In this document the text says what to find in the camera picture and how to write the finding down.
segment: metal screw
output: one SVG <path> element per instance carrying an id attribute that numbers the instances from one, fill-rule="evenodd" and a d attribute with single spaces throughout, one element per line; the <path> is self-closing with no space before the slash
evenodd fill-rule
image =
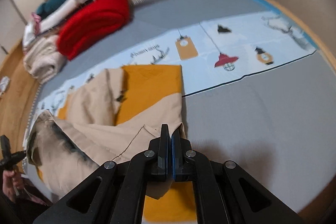
<path id="1" fill-rule="evenodd" d="M 194 150 L 188 150 L 185 154 L 190 158 L 196 156 L 196 152 Z"/>
<path id="2" fill-rule="evenodd" d="M 147 151 L 145 151 L 144 154 L 148 158 L 153 157 L 155 155 L 154 151 L 152 151 L 152 150 L 147 150 Z"/>
<path id="3" fill-rule="evenodd" d="M 226 163 L 225 163 L 225 166 L 229 169 L 234 169 L 236 168 L 236 163 L 232 160 L 228 160 Z"/>
<path id="4" fill-rule="evenodd" d="M 112 169 L 113 167 L 114 167 L 114 162 L 113 161 L 107 161 L 106 163 L 104 163 L 104 167 L 106 168 L 106 169 Z"/>

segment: pile of clothes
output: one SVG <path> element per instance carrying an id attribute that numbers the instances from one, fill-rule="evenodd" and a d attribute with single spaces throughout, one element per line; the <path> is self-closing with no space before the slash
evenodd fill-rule
<path id="1" fill-rule="evenodd" d="M 130 19 L 128 0 L 47 0 L 25 27 L 25 69 L 41 84 Z"/>

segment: gray bed sheet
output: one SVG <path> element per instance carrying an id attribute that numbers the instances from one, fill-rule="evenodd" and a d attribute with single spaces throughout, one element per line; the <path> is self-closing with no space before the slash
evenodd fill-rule
<path id="1" fill-rule="evenodd" d="M 264 10 L 253 0 L 151 0 L 135 8 L 134 19 L 127 26 L 69 62 L 42 87 L 39 98 L 65 80 L 166 30 Z M 335 94 L 336 77 L 316 52 L 188 96 L 183 99 L 182 112 L 194 149 L 211 160 L 236 161 L 298 212 L 336 173 Z"/>

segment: red lamp print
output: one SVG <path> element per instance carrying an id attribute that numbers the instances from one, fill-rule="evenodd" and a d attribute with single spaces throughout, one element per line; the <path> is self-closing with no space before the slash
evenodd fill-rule
<path id="1" fill-rule="evenodd" d="M 201 26 L 201 28 L 203 29 L 203 31 L 206 33 L 206 35 L 210 38 L 211 42 L 214 44 L 214 46 L 216 47 L 216 49 L 219 52 L 219 57 L 218 57 L 218 61 L 215 63 L 215 68 L 222 66 L 224 68 L 224 70 L 226 71 L 232 71 L 235 69 L 235 62 L 239 59 L 238 56 L 229 56 L 227 54 L 224 54 L 221 52 L 221 50 L 219 49 L 219 47 L 216 45 L 216 43 L 213 41 L 213 39 L 211 38 L 211 36 L 209 36 L 209 34 L 206 32 L 206 30 L 203 28 L 203 26 L 201 24 L 199 24 Z"/>
<path id="2" fill-rule="evenodd" d="M 236 62 L 239 59 L 238 56 L 229 56 L 227 54 L 219 52 L 219 58 L 218 61 L 215 63 L 215 68 L 219 66 L 223 66 L 224 70 L 226 71 L 232 71 L 235 69 L 234 62 Z"/>

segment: orange cloth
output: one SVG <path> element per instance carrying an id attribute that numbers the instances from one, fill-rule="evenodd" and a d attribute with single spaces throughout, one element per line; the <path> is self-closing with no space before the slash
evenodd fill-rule
<path id="1" fill-rule="evenodd" d="M 37 171 L 37 175 L 40 178 L 40 180 L 43 181 L 43 174 L 42 171 L 36 166 L 36 171 Z"/>
<path id="2" fill-rule="evenodd" d="M 62 119 L 62 120 L 66 120 L 67 119 L 67 108 L 68 108 L 68 104 L 69 104 L 69 94 L 67 95 L 67 98 L 65 100 L 64 106 L 61 107 L 58 111 L 57 117 Z"/>
<path id="3" fill-rule="evenodd" d="M 115 124 L 124 123 L 162 98 L 182 92 L 181 67 L 169 65 L 123 66 L 124 101 Z"/>
<path id="4" fill-rule="evenodd" d="M 173 182 L 159 200 L 146 196 L 143 209 L 150 222 L 187 222 L 196 220 L 196 205 L 192 182 Z"/>

